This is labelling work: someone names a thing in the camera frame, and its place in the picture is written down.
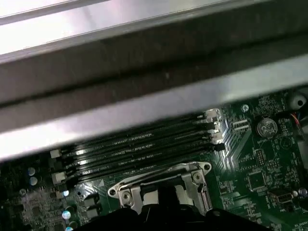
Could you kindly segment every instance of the integrated chip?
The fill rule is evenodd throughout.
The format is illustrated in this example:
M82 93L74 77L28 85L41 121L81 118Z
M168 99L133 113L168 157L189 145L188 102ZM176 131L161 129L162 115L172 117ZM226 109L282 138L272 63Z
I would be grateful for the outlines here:
M33 207L32 208L32 213L33 213L34 216L39 216L40 215L39 207L38 206L37 207Z
M255 191L265 187L264 176L261 171L249 174L248 181L249 181L249 188L251 191Z
M55 225L53 226L53 230L54 230L54 231L63 231L63 230L64 230L63 224L61 224L61 223L55 224Z

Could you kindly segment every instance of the screw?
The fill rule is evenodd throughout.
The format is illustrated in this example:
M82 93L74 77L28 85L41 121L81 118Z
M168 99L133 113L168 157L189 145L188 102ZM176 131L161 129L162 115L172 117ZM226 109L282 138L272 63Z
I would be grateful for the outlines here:
M241 107L242 112L248 112L249 106L247 104L243 104Z
M216 217L219 217L220 216L220 212L219 211L213 211L213 215L216 216Z
M131 195L130 195L129 192L124 192L124 193L123 193L123 199L125 199L126 201L129 201L129 200L130 200L130 197L131 197Z
M192 178L196 183L199 183L202 179L202 176L199 172L196 172L195 174L193 174Z

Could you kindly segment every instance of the black ram slot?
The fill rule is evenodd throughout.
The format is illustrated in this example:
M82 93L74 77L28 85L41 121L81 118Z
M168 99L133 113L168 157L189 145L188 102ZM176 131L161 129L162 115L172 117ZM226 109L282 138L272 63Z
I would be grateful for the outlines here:
M115 161L115 158L125 158L130 157L130 155L134 153L141 152L149 152L157 149L167 148L170 146L179 145L183 142L194 141L196 139L202 139L203 132L202 131L189 131L186 133L182 133L180 135L175 135L167 138L161 138L157 140L153 140L152 142L142 143L140 145L130 145L126 146L122 149L116 149L113 152L104 153L105 150L98 150L96 152L91 153L91 155L80 156L79 158L75 158L75 161L70 164L66 164L65 168L68 169L70 167L79 166L80 162L91 163L94 161L106 160L106 161Z
M204 154L204 152L205 152L204 150L192 149L191 152L173 154L169 156L162 156L159 159L156 159L155 161L149 158L146 161L143 161L142 164L139 164L139 165L128 165L128 166L123 166L122 168L109 169L104 172L93 173L87 176L71 178L70 180L67 181L67 184L74 186L81 182L91 181L91 180L99 179L101 177L109 176L109 175L113 175L117 173L124 173L130 170L138 171L138 172L146 172L146 171L157 169L159 167L169 166L170 163L172 163L172 165L175 165L175 164L186 162L188 160L189 161L199 161L200 158L198 158L197 156Z
M83 142L78 142L75 145L64 147L61 151L62 151L63 154L65 154L65 153L77 151L79 149L84 149L84 148L87 148L87 147L90 147L90 146L94 146L94 145L102 143L102 142L121 138L123 136L133 136L133 135L137 135L137 134L140 134L140 133L151 131L153 129L158 129L158 128L161 128L161 127L169 127L172 124L182 124L182 123L185 123L185 122L189 122L189 121L193 122L193 121L198 121L198 120L202 120L202 119L204 119L204 114L202 114L202 113L187 115L187 116L180 117L180 118L164 119L163 121L156 122L154 124L150 124L150 125L143 126L143 127L140 127L140 128L133 128L133 129L130 129L128 131L121 132L121 133L118 133L118 134L113 134L113 135L110 135L110 136L107 136L107 137L102 137L102 138L97 138L97 139L94 139L94 140L87 140L87 141L83 141Z
M70 178L74 178L74 177L81 177L81 176L85 176L85 175L91 175L97 172L101 172L104 173L106 171L109 170L115 170L117 168L122 169L124 167L127 166L132 166L132 167L136 167L136 166L141 166L143 165L144 162L147 162L148 159L151 159L151 161L157 162L160 160L160 158L166 158L168 156L173 156L173 155L178 155L181 156L185 153L189 153L191 151L197 151L197 150L205 150L205 142L204 141L195 141L195 142L191 142L189 144L185 144L185 145L179 145L178 147L173 147L173 148L169 148L160 152L153 152L153 153L148 153L145 156L141 156L138 158L131 158L131 159L126 159L123 161L118 161L118 162L112 162L106 165L101 165L101 166L97 166L97 167L93 167L92 169L88 169L85 171L72 171L71 174L67 173L67 175Z
M157 152L158 150L162 150L162 149L168 149L171 147L175 147L175 146L179 146L179 145L183 145L185 143L188 142L194 142L194 141L201 141L202 137L201 136L193 136L193 137L189 137L189 138L185 138L185 139L181 139L178 141L172 141L172 142L164 142L164 143L152 143L152 144L145 144L144 147L142 146L138 146L136 148L132 148L132 149L126 149L126 150L122 150L122 151L117 151L114 152L112 154L110 154L109 156L107 156L106 158L104 158L104 156L98 156L94 159L88 160L89 162L76 167L76 170L86 170L88 168L92 168L94 166L98 166L98 165L104 165L107 163L111 163L111 162L117 162L117 161L121 161L121 160L125 160L125 159L132 159L132 158L137 158L140 157L142 155L147 155L150 152Z
M156 129L154 131L148 131L145 133L141 133L135 136L131 137L123 137L121 139L115 139L108 142L100 143L95 146L89 147L89 148L79 148L78 150L74 150L70 153L63 154L63 158L68 158L72 156L82 156L87 155L88 153L95 152L97 150L105 149L105 152L112 151L114 149L119 149L121 147L125 147L127 145L133 145L141 142L147 142L152 139L158 139L160 137L167 137L172 134L179 134L186 131L192 131L192 130L200 130L200 122L190 122L189 124L181 124L176 126L174 128L173 126L169 126L167 128L160 128Z

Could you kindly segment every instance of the microchip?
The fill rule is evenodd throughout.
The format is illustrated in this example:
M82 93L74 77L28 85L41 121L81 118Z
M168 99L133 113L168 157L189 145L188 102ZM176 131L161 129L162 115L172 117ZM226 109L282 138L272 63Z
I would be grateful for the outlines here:
M63 231L64 230L63 224L61 224L61 223L55 224L53 226L53 230L54 231Z
M265 186L264 176L261 171L249 174L248 181L251 191L261 189Z
M94 217L97 217L98 215L99 215L99 213L98 213L96 208L87 210L87 217L88 218L94 218Z
M55 198L57 198L57 193L52 192L52 193L49 194L49 196L50 196L50 198L55 199Z
M38 206L37 207L33 207L32 208L32 213L33 213L34 216L39 216L40 215L39 207Z

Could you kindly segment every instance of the silver metal surface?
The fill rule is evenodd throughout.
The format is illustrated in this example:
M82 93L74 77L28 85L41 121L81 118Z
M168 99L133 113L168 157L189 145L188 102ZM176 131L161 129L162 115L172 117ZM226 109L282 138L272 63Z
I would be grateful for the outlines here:
M165 169L126 178L111 187L108 190L108 194L110 197L118 198L122 207L129 206L140 214L144 205L152 204L154 201L158 202L157 189L150 192L151 197L154 197L154 199L151 198L151 203L149 203L146 201L146 198L148 198L146 197L147 193L144 196L140 194L142 187L155 187L160 182L181 178L185 184L185 190L179 190L179 188L176 188L179 185L174 185L177 189L176 193L180 204L189 203L190 205L194 205L200 214L205 215L207 211L212 209L205 181L205 175L210 172L211 168L211 164L207 162L178 164ZM110 191L113 190L116 191L115 195L113 193L110 194Z
M306 97L300 92L294 92L289 98L289 107L292 110L299 110L307 103Z
M0 63L266 0L17 1L0 5Z
M88 6L106 0L12 0L0 2L0 25Z
M308 55L100 107L0 134L0 161L168 116L308 84Z

